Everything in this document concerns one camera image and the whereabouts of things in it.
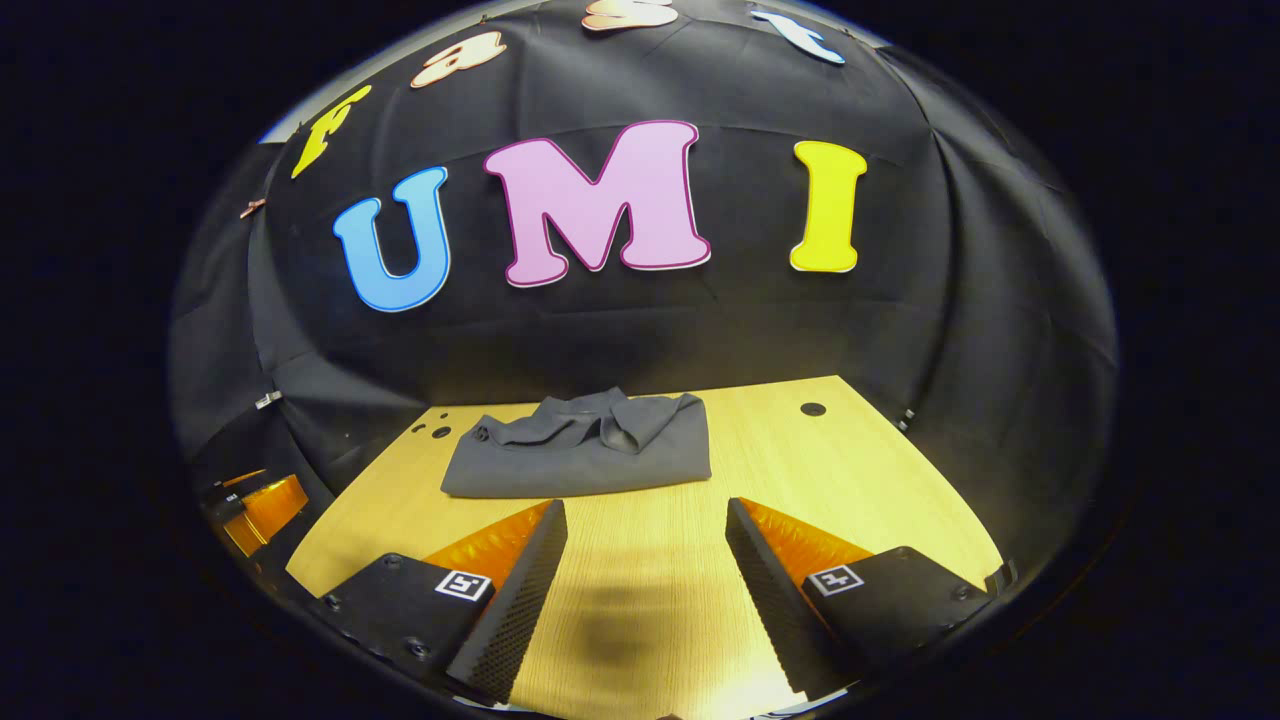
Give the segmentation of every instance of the letter u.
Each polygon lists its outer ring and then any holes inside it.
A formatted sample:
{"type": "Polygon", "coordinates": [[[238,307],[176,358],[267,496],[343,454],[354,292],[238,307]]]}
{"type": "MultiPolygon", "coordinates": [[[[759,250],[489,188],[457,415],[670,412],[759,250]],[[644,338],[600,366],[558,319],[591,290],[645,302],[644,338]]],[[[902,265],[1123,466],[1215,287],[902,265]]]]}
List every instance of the letter u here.
{"type": "Polygon", "coordinates": [[[376,197],[361,200],[333,223],[333,234],[342,241],[347,269],[356,293],[365,305],[383,313],[417,307],[440,292],[449,275],[449,238],[440,214],[439,190],[449,177],[444,168],[428,168],[402,179],[392,197],[408,208],[417,265],[406,275],[393,275],[383,263],[374,219],[381,210],[376,197]]]}

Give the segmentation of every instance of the table surface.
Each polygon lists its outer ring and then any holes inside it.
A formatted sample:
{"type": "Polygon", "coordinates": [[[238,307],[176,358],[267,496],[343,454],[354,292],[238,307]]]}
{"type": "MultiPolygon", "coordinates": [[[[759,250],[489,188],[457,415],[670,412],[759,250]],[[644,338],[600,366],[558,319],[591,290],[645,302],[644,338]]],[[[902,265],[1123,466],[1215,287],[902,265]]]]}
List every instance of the table surface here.
{"type": "MultiPolygon", "coordinates": [[[[838,377],[695,393],[707,405],[709,480],[564,498],[568,542],[512,705],[570,720],[723,720],[805,702],[724,542],[731,497],[870,552],[911,546],[978,587],[1000,566],[951,484],[838,377]],[[805,415],[805,402],[827,413],[805,415]]],[[[385,552],[425,557],[539,502],[440,492],[458,437],[481,415],[511,421],[534,407],[428,410],[410,425],[426,427],[406,428],[316,521],[288,571],[320,596],[385,552]],[[434,438],[444,425],[452,432],[434,438]]]]}

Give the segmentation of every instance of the black cloth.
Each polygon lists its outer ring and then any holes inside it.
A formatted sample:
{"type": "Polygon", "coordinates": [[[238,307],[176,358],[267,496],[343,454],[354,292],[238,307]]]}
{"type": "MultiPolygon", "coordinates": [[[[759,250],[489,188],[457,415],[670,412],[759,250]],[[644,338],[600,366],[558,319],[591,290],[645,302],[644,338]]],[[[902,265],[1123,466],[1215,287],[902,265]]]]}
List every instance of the black cloth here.
{"type": "Polygon", "coordinates": [[[700,398],[632,400],[612,388],[573,400],[548,397],[513,423],[485,415],[458,439],[440,489],[460,497],[566,497],[710,475],[700,398]]]}

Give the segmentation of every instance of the pink letter m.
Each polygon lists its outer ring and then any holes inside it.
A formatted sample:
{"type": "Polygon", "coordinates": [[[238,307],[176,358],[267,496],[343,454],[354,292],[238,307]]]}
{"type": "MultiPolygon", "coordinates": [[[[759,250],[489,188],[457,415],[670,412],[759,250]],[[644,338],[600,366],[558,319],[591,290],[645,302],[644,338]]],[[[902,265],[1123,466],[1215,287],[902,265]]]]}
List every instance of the pink letter m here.
{"type": "Polygon", "coordinates": [[[535,287],[568,273],[568,260],[552,250],[548,220],[579,261],[598,272],[627,209],[631,240],[622,246],[623,265],[672,270],[705,263],[712,249],[694,225],[689,193],[689,147],[696,141],[698,128],[689,123],[630,126],[618,135],[595,182],[545,138],[489,155],[484,169],[502,178],[511,214],[516,260],[507,266],[507,282],[535,287]]]}

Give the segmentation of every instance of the yellow letter i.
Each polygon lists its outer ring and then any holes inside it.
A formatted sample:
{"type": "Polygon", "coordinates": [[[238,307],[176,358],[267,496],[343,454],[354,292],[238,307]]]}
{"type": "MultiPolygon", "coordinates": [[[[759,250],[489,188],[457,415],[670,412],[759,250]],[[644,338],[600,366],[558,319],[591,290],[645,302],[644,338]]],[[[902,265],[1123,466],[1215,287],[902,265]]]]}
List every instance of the yellow letter i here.
{"type": "Polygon", "coordinates": [[[854,192],[867,160],[847,147],[806,140],[796,158],[809,168],[809,217],[804,238],[791,249],[791,266],[809,273],[847,273],[858,264],[852,246],[854,192]]]}

